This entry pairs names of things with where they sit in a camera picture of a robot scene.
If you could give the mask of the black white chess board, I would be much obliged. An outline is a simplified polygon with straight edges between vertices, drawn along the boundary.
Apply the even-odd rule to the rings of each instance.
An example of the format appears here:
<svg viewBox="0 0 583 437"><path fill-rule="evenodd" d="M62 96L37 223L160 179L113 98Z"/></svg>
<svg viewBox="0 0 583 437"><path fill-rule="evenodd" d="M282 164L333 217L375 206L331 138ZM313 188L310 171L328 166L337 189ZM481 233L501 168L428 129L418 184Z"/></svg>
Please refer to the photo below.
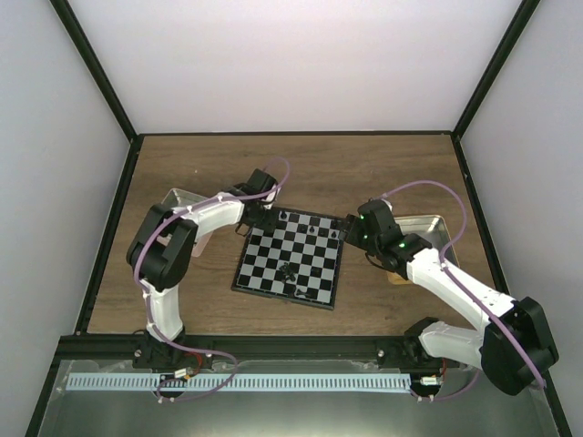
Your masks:
<svg viewBox="0 0 583 437"><path fill-rule="evenodd" d="M290 208L276 208L277 227L273 233L255 229L246 236L240 260L235 271L231 289L265 298L287 300L315 308L334 308L343 254L340 237L342 219L336 216ZM281 219L282 211L287 213ZM337 229L331 228L333 220L339 222ZM301 233L298 227L307 226ZM316 227L310 233L310 226ZM332 233L338 232L338 239ZM316 300L289 299L283 295L283 283L279 281L278 267L284 262L302 264L307 273L319 283Z"/></svg>

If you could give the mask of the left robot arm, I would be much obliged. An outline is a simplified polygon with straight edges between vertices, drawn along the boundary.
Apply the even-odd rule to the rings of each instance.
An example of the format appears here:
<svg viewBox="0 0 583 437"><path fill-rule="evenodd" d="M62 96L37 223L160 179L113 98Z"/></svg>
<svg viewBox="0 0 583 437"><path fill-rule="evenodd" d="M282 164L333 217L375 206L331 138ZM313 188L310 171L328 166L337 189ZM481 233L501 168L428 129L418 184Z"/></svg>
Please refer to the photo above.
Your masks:
<svg viewBox="0 0 583 437"><path fill-rule="evenodd" d="M133 279L141 288L147 312L147 332L154 339L155 358L165 367L179 366L186 353L215 355L190 348L180 340L184 323L179 314L179 284L192 251L218 229L245 225L268 229L275 223L272 204L283 181L261 169L250 179L215 196L184 207L158 203L150 208L127 253Z"/></svg>

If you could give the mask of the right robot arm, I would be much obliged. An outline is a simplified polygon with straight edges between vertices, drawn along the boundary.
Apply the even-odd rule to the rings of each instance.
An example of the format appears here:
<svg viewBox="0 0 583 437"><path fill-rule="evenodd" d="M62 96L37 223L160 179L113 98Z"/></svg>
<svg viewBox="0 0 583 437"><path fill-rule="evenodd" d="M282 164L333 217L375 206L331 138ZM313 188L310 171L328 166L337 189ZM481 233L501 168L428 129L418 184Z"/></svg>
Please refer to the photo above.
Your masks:
<svg viewBox="0 0 583 437"><path fill-rule="evenodd" d="M434 358L458 361L482 371L508 395L536 383L559 359L556 343L541 305L531 298L516 300L459 269L416 233L405 233L391 204L372 199L349 214L340 227L341 239L380 269L420 286L460 314L470 329L436 320L404 347L405 358L424 367Z"/></svg>

